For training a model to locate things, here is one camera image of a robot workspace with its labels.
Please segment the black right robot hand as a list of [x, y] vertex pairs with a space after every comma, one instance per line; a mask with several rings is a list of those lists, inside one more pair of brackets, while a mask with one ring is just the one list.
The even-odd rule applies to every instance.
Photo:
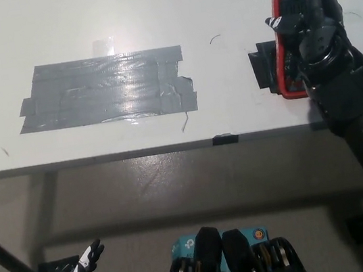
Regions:
[[301, 72], [327, 62], [335, 38], [345, 32], [343, 10], [338, 0], [306, 0], [304, 13], [271, 16], [265, 24], [276, 34], [296, 42]]

